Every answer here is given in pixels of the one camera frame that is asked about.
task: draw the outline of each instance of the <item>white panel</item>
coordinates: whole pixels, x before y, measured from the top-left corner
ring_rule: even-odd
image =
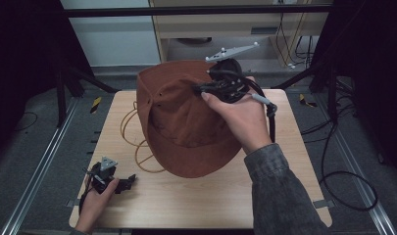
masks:
[[[149,7],[147,0],[62,0],[65,9]],[[160,63],[151,17],[70,19],[92,67]]]

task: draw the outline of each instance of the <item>bucket hat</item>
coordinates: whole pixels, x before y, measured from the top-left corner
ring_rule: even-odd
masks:
[[[143,134],[168,172],[196,178],[225,166],[241,149],[223,118],[192,85],[210,82],[204,61],[166,62],[137,77],[137,110]]]

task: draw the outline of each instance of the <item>person's arm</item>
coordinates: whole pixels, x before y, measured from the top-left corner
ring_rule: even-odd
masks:
[[[109,183],[102,194],[97,193],[94,189],[87,193],[78,222],[71,235],[91,234],[93,232],[97,219],[115,194],[118,184],[119,180],[116,178]]]
[[[234,104],[208,93],[202,97],[224,118],[248,155],[255,234],[329,233],[279,146],[272,143],[263,105],[250,96]]]
[[[329,234],[277,144],[249,154],[255,234]]]

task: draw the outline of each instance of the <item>hand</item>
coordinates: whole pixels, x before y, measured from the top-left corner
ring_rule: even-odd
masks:
[[[223,117],[247,155],[272,143],[264,106],[250,95],[233,104],[222,102],[209,93],[203,92],[201,96],[211,109]]]
[[[75,230],[83,233],[91,234],[94,230],[97,219],[101,216],[104,209],[107,207],[110,199],[118,187],[119,180],[115,178],[107,186],[102,194],[96,190],[91,189],[84,201],[81,214],[76,223]]]

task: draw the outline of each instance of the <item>table surface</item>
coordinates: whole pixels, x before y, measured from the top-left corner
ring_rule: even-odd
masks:
[[[286,156],[290,168],[301,180],[312,201],[323,199],[318,180],[300,135],[295,117],[283,90],[264,90],[278,106],[276,113],[276,142]],[[135,91],[116,93],[90,165],[103,156],[118,162],[115,176],[123,179],[136,174],[131,190],[116,194],[102,217],[99,227],[108,228],[252,228],[251,180],[240,151],[226,166],[200,178],[182,178],[167,171],[151,173],[141,169],[135,161],[151,156],[144,140],[138,115],[132,112]],[[127,123],[122,136],[122,123]],[[141,164],[148,170],[162,167],[151,158]],[[81,182],[79,195],[84,190]],[[322,221],[330,226],[332,219],[327,208],[317,209]],[[74,207],[70,226],[78,220]]]

